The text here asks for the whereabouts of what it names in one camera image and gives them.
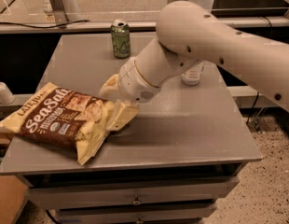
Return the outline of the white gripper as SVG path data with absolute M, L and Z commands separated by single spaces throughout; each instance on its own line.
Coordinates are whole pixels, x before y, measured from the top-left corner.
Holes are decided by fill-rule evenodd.
M 108 131 L 122 129 L 138 114 L 139 106 L 134 102 L 149 102 L 160 92 L 160 88 L 151 86 L 142 78 L 136 66 L 136 58 L 130 57 L 120 68 L 119 73 L 113 74 L 102 85 L 99 96 L 107 99 L 118 91 L 123 98 L 128 100 L 116 101 L 115 109 L 107 122 Z

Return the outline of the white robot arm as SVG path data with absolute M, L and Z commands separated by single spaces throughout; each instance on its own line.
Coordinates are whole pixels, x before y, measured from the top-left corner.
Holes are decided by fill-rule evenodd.
M 222 23 L 202 7 L 176 1 L 163 8 L 157 37 L 131 57 L 100 89 L 106 98 L 119 94 L 107 123 L 118 131 L 170 78 L 202 61 L 214 63 L 289 112 L 289 45 L 250 35 Z

